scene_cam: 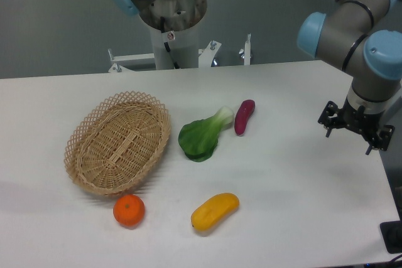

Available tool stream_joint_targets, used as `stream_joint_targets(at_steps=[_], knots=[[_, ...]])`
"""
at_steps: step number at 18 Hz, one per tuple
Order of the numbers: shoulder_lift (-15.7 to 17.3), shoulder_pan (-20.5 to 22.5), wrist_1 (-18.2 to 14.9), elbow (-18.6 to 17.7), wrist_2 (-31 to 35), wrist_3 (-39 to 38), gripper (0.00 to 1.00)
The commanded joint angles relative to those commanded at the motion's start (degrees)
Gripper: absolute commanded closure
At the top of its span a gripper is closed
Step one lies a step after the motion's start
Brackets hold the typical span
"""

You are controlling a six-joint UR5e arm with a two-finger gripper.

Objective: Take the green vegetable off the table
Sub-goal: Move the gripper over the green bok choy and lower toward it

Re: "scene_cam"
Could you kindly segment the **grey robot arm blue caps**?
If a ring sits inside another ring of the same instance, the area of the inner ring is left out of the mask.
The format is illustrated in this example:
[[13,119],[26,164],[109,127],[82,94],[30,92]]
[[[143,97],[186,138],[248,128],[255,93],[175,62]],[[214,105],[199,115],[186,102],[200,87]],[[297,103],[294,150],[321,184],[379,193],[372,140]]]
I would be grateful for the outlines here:
[[[151,33],[158,69],[210,68],[220,48],[212,41],[204,51],[195,42],[206,0],[113,0],[127,15],[139,15]],[[369,150],[387,150],[394,133],[382,123],[401,90],[401,33],[374,31],[397,0],[334,0],[330,16],[313,13],[303,22],[297,46],[352,77],[342,107],[329,102],[318,122],[331,132],[347,129],[362,136]]]

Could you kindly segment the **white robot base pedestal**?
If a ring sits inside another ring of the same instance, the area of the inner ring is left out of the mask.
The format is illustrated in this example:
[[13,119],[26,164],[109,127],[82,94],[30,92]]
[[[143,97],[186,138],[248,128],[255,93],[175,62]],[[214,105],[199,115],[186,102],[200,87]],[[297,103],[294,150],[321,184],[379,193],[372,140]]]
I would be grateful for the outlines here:
[[197,32],[151,32],[153,51],[139,55],[115,56],[108,50],[109,73],[142,70],[169,70],[183,68],[211,68],[220,65],[217,60],[222,43],[212,40],[205,48],[196,42]]

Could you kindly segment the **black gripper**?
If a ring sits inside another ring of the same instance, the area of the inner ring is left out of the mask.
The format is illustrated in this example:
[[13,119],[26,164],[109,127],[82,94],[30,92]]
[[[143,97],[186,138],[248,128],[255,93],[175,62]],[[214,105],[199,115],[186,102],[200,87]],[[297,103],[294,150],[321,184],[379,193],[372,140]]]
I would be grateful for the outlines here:
[[372,150],[387,151],[395,130],[393,125],[380,125],[383,114],[384,111],[368,113],[368,107],[364,105],[355,109],[347,99],[342,108],[328,101],[318,123],[327,130],[325,137],[329,137],[333,129],[347,129],[360,135],[368,143],[366,155],[370,155]]

